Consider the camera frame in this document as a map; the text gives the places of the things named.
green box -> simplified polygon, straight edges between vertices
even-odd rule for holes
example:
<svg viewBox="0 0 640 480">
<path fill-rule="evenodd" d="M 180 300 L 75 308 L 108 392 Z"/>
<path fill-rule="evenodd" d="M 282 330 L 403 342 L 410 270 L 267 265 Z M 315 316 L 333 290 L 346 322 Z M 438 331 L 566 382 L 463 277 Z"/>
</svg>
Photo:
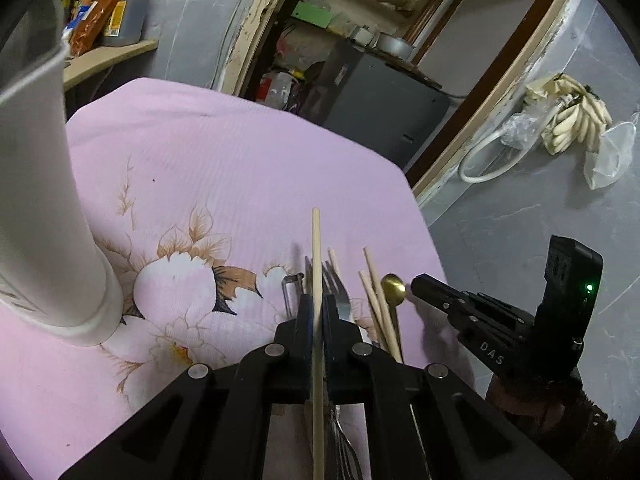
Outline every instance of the green box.
<svg viewBox="0 0 640 480">
<path fill-rule="evenodd" d="M 303 22 L 316 25 L 317 27 L 326 28 L 334 14 L 314 4 L 298 2 L 296 8 L 293 10 L 292 16 Z"/>
</svg>

orange packet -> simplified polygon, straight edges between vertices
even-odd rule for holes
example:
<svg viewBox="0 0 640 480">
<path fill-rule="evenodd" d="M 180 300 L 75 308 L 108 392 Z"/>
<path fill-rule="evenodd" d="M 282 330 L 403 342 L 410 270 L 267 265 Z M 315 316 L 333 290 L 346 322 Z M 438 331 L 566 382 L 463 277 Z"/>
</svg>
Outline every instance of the orange packet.
<svg viewBox="0 0 640 480">
<path fill-rule="evenodd" d="M 119 0 L 96 0 L 83 20 L 78 23 L 69 44 L 73 57 L 82 56 L 94 46 L 95 38 L 104 29 Z"/>
</svg>

yellow label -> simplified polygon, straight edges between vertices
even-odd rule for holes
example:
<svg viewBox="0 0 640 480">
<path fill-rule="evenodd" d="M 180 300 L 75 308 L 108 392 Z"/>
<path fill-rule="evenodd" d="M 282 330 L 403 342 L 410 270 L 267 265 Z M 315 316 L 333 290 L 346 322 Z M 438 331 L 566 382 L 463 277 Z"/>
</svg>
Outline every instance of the yellow label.
<svg viewBox="0 0 640 480">
<path fill-rule="evenodd" d="M 126 2 L 120 1 L 116 4 L 116 8 L 113 9 L 109 21 L 106 27 L 104 27 L 104 35 L 110 38 L 117 38 L 120 35 L 120 27 L 122 26 L 122 17 L 124 16 L 124 9 L 127 6 Z"/>
</svg>

plastic jug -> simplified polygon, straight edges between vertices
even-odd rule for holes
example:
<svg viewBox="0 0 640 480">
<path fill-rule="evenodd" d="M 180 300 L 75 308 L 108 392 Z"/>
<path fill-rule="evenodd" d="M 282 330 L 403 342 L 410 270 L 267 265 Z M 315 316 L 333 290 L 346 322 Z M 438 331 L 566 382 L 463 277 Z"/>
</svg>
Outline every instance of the plastic jug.
<svg viewBox="0 0 640 480">
<path fill-rule="evenodd" d="M 102 44 L 126 46 L 140 41 L 149 0 L 120 0 L 104 27 Z"/>
</svg>

gray refrigerator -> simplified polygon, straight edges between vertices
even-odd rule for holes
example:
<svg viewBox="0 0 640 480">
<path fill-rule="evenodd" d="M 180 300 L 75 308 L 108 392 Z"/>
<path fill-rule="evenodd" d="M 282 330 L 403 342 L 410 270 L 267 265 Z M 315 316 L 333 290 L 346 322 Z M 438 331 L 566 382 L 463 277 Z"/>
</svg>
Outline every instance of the gray refrigerator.
<svg viewBox="0 0 640 480">
<path fill-rule="evenodd" d="M 449 104 L 446 95 L 399 64 L 339 41 L 298 114 L 404 168 Z"/>
</svg>

